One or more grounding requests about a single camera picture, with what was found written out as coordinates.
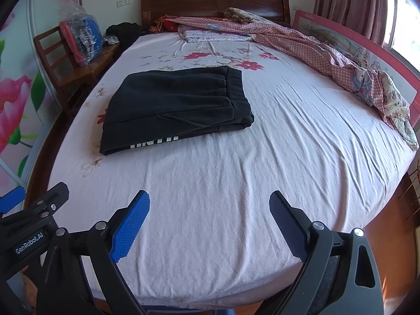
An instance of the window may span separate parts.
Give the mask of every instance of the window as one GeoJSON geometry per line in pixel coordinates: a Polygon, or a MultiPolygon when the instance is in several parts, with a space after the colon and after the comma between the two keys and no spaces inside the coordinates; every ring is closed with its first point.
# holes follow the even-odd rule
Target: window
{"type": "Polygon", "coordinates": [[[388,0],[384,48],[420,77],[420,13],[406,0],[388,0]]]}

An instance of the window frame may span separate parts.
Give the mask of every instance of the window frame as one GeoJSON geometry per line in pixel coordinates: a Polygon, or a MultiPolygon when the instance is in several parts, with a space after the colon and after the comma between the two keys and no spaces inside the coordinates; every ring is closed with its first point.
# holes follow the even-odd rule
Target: window frame
{"type": "Polygon", "coordinates": [[[389,37],[389,43],[383,44],[383,48],[391,53],[394,57],[396,57],[400,62],[402,62],[405,66],[407,66],[419,79],[420,79],[420,71],[417,70],[406,58],[404,58],[399,52],[392,48],[392,43],[394,40],[395,35],[395,27],[396,27],[396,15],[398,11],[398,0],[394,0],[394,14],[392,20],[392,29],[391,34],[389,37]]]}

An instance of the plastic bag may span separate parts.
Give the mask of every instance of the plastic bag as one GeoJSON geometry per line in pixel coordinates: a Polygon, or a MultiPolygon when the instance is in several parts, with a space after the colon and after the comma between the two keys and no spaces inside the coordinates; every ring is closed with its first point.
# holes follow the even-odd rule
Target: plastic bag
{"type": "Polygon", "coordinates": [[[102,51],[102,36],[96,19],[70,1],[60,10],[60,30],[77,64],[84,66],[102,51]]]}

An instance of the folded black pants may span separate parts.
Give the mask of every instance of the folded black pants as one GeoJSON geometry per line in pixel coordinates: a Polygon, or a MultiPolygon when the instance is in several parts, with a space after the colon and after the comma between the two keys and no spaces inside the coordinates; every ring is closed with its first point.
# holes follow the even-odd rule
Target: folded black pants
{"type": "Polygon", "coordinates": [[[251,126],[241,74],[219,66],[127,76],[109,103],[100,152],[251,126]]]}

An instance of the pink plaid blanket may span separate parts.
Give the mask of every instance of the pink plaid blanket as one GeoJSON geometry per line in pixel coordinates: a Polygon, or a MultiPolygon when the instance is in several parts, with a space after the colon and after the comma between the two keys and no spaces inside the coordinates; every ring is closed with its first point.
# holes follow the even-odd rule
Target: pink plaid blanket
{"type": "Polygon", "coordinates": [[[248,24],[189,17],[180,17],[171,21],[209,30],[250,34],[257,43],[299,58],[315,70],[331,77],[342,88],[354,93],[369,106],[374,107],[382,120],[390,128],[396,129],[410,147],[418,148],[414,131],[408,122],[409,105],[393,84],[391,95],[396,94],[398,98],[396,104],[393,103],[392,106],[398,106],[398,111],[390,110],[391,101],[388,101],[388,98],[384,105],[384,72],[357,67],[343,54],[314,37],[307,37],[295,29],[285,28],[265,19],[253,20],[248,24]]]}

